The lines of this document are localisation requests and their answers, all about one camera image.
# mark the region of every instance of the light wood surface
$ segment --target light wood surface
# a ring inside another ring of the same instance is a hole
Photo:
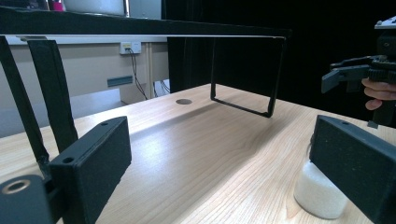
[[[314,217],[295,202],[294,185],[318,114],[393,145],[395,130],[280,100],[267,119],[210,101],[209,90],[205,85],[76,119],[82,136],[105,119],[128,116],[132,164],[97,223],[371,223],[353,203],[336,220]],[[220,85],[218,98],[258,110],[267,104],[263,96]],[[42,133],[54,158],[50,128]],[[24,133],[0,139],[0,146],[0,182],[40,174]]]

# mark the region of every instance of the human hand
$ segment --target human hand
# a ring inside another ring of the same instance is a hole
[[[386,82],[374,82],[364,78],[361,84],[365,86],[364,93],[374,98],[366,103],[368,110],[375,110],[382,105],[382,101],[396,100],[396,84]]]

